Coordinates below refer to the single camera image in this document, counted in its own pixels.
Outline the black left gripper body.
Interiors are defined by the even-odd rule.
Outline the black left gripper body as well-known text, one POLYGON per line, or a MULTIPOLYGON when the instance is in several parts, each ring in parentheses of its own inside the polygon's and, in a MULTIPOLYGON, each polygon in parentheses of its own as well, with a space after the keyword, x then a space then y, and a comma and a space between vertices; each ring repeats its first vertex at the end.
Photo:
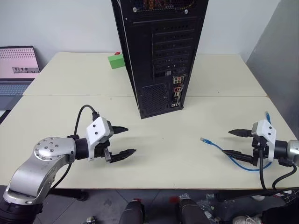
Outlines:
POLYGON ((107 136, 104 136, 100 139, 99 143, 96 145, 94 150, 94 157, 98 158, 105 158, 105 160, 109 163, 116 162, 114 155, 112 155, 111 152, 109 152, 108 147, 110 146, 109 138, 112 137, 114 134, 116 134, 116 126, 111 126, 110 133, 107 136))

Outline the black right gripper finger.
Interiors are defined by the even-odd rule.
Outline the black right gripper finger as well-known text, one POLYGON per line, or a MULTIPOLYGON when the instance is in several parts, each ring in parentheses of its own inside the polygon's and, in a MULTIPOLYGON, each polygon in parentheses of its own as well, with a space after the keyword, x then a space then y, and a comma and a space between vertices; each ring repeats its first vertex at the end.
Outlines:
POLYGON ((240 160, 243 162, 247 162, 249 164, 254 165, 254 157, 250 156, 250 155, 246 155, 246 154, 242 154, 241 152, 235 151, 235 150, 223 150, 223 153, 226 154, 227 156, 236 159, 236 160, 240 160))
POLYGON ((234 129, 228 131, 228 133, 235 136, 244 137, 244 138, 252 137, 252 130, 248 130, 248 129, 234 129))

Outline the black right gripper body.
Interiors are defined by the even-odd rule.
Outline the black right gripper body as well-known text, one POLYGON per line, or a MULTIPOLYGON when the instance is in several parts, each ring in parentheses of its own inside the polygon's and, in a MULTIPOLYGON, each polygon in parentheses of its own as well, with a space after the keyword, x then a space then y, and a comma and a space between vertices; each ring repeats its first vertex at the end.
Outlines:
POLYGON ((258 160, 262 160, 268 157, 267 140, 262 136, 252 135, 252 138, 253 159, 251 164, 253 166, 257 166, 258 160))

